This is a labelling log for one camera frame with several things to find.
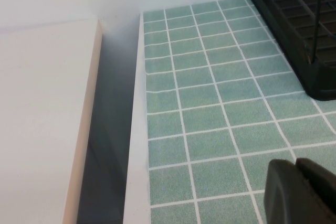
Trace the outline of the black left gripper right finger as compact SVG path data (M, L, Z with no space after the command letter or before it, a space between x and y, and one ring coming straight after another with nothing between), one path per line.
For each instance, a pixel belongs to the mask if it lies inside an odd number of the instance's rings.
M308 158L298 158L296 167L311 188L311 197L318 206L314 214L320 212L319 223L335 223L335 174Z

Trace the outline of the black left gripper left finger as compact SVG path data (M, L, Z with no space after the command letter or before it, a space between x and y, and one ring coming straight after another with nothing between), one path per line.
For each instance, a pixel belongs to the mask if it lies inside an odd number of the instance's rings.
M267 223L326 223L323 202L296 166L269 162L264 195Z

